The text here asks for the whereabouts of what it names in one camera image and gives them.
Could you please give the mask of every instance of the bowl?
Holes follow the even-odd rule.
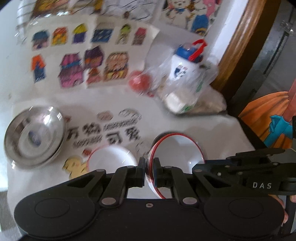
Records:
[[[12,165],[31,169],[54,160],[65,136],[66,123],[61,112],[52,106],[35,106],[9,124],[4,150]]]
[[[119,145],[98,148],[87,160],[89,172],[105,169],[106,173],[114,173],[119,167],[125,166],[137,166],[137,161],[128,149]]]
[[[196,164],[204,163],[204,156],[198,144],[183,133],[161,134],[158,137],[156,139],[159,140],[154,144],[148,155],[146,179],[151,190],[159,198],[171,198],[170,189],[154,186],[153,159],[158,157],[162,167],[179,167],[184,173],[192,174],[192,168]]]

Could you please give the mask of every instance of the blue sticker on metal bowl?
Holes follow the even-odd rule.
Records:
[[[29,131],[28,134],[29,140],[30,142],[34,145],[34,146],[40,146],[41,145],[41,138],[39,137],[39,135],[33,131]]]

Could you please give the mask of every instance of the black mechanical arm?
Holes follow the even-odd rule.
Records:
[[[129,188],[144,186],[144,158],[112,174],[90,172],[21,200],[21,241],[295,241],[295,204],[287,202],[290,218],[281,227],[283,208],[268,195],[296,194],[296,164],[268,159],[282,152],[239,153],[197,164],[193,174],[155,158],[155,186],[170,188],[172,199],[126,198]]]

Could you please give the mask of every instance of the red bottle handle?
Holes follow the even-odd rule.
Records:
[[[207,43],[204,39],[199,39],[195,41],[192,45],[202,44],[192,55],[189,56],[188,60],[193,62],[198,56],[201,55],[204,48],[207,47]]]

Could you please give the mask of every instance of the gray floor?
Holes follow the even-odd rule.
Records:
[[[21,235],[8,209],[6,195],[7,192],[0,192],[0,223],[2,229],[0,240],[16,241]]]

